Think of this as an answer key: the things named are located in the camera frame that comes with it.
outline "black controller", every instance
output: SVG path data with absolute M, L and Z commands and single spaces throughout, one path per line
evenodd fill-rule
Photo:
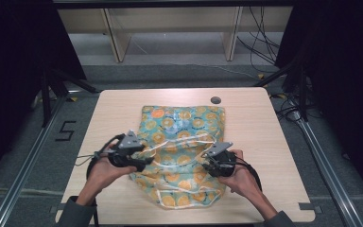
M 115 139 L 118 140 L 117 143 L 107 149 L 107 146 Z M 96 161 L 99 160 L 100 155 L 104 152 L 108 153 L 109 161 L 112 165 L 116 167 L 135 166 L 138 172 L 143 171 L 144 168 L 146 168 L 146 165 L 152 163 L 154 158 L 146 158 L 144 160 L 140 160 L 131 158 L 131 155 L 134 152 L 143 150 L 144 147 L 144 145 L 140 144 L 137 136 L 133 131 L 129 131 L 127 134 L 123 133 L 116 135 L 107 144 L 105 144 L 105 146 L 100 151 L 95 152 L 94 158 L 92 159 L 87 169 L 87 177 L 90 174 L 90 171 L 95 165 Z
M 233 143 L 219 143 L 215 142 L 212 147 L 203 155 L 207 164 L 202 164 L 205 170 L 213 177 L 230 177 L 234 173 L 235 165 L 241 165 L 247 168 L 257 182 L 259 188 L 262 190 L 261 180 L 255 169 L 244 160 L 239 159 L 233 152 L 229 152 L 227 148 L 231 147 Z

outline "light wooden tabletop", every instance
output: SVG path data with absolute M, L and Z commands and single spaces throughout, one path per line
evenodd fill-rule
M 259 173 L 264 193 L 275 208 L 293 221 L 307 222 L 314 211 L 300 210 L 309 203 L 302 179 L 291 156 L 277 116 L 263 88 L 195 88 L 108 90 L 101 93 L 79 155 L 92 154 L 116 134 L 138 131 L 145 105 L 215 105 L 225 108 L 225 142 L 243 149 L 245 160 Z M 78 195 L 85 184 L 88 163 L 75 166 L 62 202 Z M 101 224 L 254 223 L 263 221 L 257 210 L 229 189 L 207 208 L 166 210 L 155 204 L 129 176 L 123 176 L 98 195 Z

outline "floral fabric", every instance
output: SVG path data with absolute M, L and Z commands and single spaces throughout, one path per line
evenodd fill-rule
M 154 202 L 181 209 L 208 206 L 221 198 L 225 185 L 202 167 L 201 157 L 215 141 L 223 141 L 225 110 L 214 106 L 145 106 L 139 140 L 146 146 L 133 158 L 154 157 L 131 178 Z

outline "sleeve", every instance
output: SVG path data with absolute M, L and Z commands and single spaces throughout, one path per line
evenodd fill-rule
M 265 221 L 266 227 L 295 227 L 296 225 L 288 217 L 288 215 L 281 211 L 275 217 Z
M 61 213 L 56 227 L 73 227 L 88 226 L 91 217 L 96 211 L 96 205 L 82 206 L 76 203 L 78 197 L 73 196 L 67 200 L 64 205 L 63 213 Z

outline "person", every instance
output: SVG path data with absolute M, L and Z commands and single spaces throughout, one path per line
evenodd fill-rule
M 243 151 L 233 149 L 231 152 L 243 160 Z M 113 166 L 105 154 L 96 162 L 90 172 L 90 176 L 78 197 L 70 197 L 64 206 L 57 227 L 88 226 L 96 210 L 93 205 L 95 197 L 107 186 L 119 177 L 137 171 L 135 166 Z M 221 183 L 229 186 L 233 193 L 246 198 L 259 211 L 268 227 L 293 227 L 295 226 L 287 214 L 277 212 L 267 197 L 259 189 L 254 177 L 244 167 L 236 165 L 234 173 L 230 177 L 218 177 Z

